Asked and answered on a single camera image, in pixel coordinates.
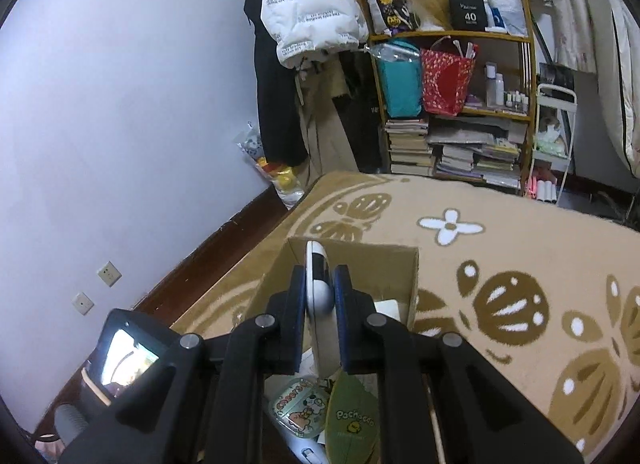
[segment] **white metal rack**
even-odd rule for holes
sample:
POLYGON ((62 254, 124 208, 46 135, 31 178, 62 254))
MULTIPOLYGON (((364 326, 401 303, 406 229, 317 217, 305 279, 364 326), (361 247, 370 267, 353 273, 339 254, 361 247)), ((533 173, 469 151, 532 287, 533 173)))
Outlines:
MULTIPOLYGON (((566 89, 564 87, 559 87, 557 85, 551 85, 549 83, 540 83, 538 85, 537 93, 536 93, 536 124, 534 128, 534 136, 540 127, 540 107, 549 107, 554 108, 556 112, 558 110, 565 110, 568 114, 570 114, 570 135, 571 139, 569 141, 569 149, 567 151, 566 156, 553 155, 548 154, 547 152, 541 152, 538 149, 538 144, 534 139, 533 149, 532 149, 532 160, 531 166, 529 168, 529 180, 531 180, 531 176, 533 174, 533 168, 537 160, 550 162, 553 167, 562 166, 562 183, 560 185, 560 191, 558 192, 558 198, 556 199, 556 205, 560 203, 560 197, 562 196, 562 191, 564 190, 564 183, 566 181, 566 174, 569 171, 569 167, 571 166, 571 155, 574 150, 574 137, 575 137, 575 114, 578 109, 578 98, 574 91, 566 89), (556 98, 552 98, 547 96, 543 91, 555 90, 559 92, 563 92, 572 97, 573 101, 565 101, 556 98)), ((562 119, 558 120, 560 123, 560 134, 562 139, 564 140, 564 144, 566 144, 566 138, 568 136, 567 130, 564 129, 564 123, 562 119)))

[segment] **wall socket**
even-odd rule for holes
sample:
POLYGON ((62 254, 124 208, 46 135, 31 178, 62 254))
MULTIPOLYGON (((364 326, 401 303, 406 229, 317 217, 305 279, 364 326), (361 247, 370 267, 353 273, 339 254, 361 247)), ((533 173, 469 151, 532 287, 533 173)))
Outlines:
POLYGON ((98 271, 98 276, 100 276, 102 281, 109 287, 113 287, 113 284, 115 284, 122 275, 111 262, 107 262, 107 265, 98 271))
POLYGON ((71 303, 83 316, 94 306, 94 302, 89 300, 89 297, 84 292, 76 294, 76 297, 73 298, 71 303))

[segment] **white electronic device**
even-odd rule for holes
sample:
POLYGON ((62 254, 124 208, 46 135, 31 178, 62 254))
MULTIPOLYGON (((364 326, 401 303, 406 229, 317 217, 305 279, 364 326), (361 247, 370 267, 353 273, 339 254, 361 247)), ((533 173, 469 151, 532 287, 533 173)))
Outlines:
POLYGON ((316 372, 326 379, 340 369, 340 345, 329 263, 322 244, 315 241, 306 244, 306 314, 316 372))

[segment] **white flower pattern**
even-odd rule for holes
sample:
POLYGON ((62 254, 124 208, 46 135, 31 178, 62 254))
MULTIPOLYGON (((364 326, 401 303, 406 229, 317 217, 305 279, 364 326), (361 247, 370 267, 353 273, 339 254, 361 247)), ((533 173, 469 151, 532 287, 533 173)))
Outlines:
POLYGON ((473 235, 484 231, 482 224, 458 222, 459 218, 460 212, 457 209, 449 208, 444 211, 444 220, 435 217, 423 217, 418 220, 418 225, 425 229, 438 230, 436 243, 439 246, 448 246, 456 239, 458 234, 473 235))

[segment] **clear plastic bag with toy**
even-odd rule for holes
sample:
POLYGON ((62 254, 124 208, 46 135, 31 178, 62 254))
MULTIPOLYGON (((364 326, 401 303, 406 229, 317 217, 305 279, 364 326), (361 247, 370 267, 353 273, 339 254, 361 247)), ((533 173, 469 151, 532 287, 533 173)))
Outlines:
POLYGON ((262 147, 260 131, 249 123, 248 130, 236 137, 236 144, 254 161, 255 167, 276 189, 287 209, 293 208, 305 194, 293 173, 293 168, 283 163, 267 162, 262 147))

